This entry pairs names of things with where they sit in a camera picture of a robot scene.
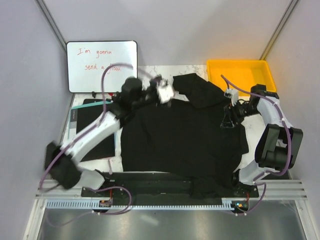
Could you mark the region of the black long sleeve shirt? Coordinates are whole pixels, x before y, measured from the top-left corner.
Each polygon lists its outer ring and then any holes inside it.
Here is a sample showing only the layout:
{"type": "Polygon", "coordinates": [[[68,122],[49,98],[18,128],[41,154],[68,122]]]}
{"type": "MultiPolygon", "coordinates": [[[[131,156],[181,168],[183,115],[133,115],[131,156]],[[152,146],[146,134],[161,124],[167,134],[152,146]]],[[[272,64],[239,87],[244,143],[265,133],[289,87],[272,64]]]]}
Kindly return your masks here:
{"type": "Polygon", "coordinates": [[[221,127],[230,100],[195,73],[174,76],[173,88],[186,100],[142,107],[123,127],[123,170],[189,177],[198,199],[232,194],[233,172],[249,146],[243,125],[221,127]]]}

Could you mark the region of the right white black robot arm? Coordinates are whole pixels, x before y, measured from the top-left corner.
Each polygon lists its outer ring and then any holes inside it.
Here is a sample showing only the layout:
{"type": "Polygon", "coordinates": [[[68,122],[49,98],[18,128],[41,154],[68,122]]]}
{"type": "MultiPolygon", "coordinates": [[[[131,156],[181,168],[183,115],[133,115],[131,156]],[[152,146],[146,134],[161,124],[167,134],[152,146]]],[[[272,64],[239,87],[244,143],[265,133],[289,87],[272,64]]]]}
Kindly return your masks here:
{"type": "Polygon", "coordinates": [[[246,117],[260,115],[265,129],[257,143],[254,160],[233,173],[229,191],[235,197],[247,191],[269,174],[280,176],[291,169],[297,159],[303,139],[303,131],[295,128],[285,118],[276,92],[268,91],[265,85],[256,84],[250,89],[249,100],[239,99],[238,90],[227,88],[225,97],[231,102],[224,107],[222,129],[242,125],[246,117]]]}

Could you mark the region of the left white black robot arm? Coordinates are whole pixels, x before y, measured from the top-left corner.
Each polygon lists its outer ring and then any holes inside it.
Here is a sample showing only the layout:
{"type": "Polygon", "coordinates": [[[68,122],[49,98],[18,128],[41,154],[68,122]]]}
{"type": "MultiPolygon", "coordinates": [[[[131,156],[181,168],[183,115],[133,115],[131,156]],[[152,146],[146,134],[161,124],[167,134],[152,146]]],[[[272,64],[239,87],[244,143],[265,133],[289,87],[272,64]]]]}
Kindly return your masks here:
{"type": "Polygon", "coordinates": [[[102,113],[75,137],[60,144],[52,141],[45,148],[44,173],[50,175],[65,190],[82,183],[99,197],[106,196],[110,185],[98,170],[80,169],[79,163],[87,153],[104,139],[120,130],[131,120],[136,110],[161,103],[160,88],[166,85],[161,75],[153,77],[144,89],[142,80],[129,77],[109,104],[102,104],[102,113]]]}

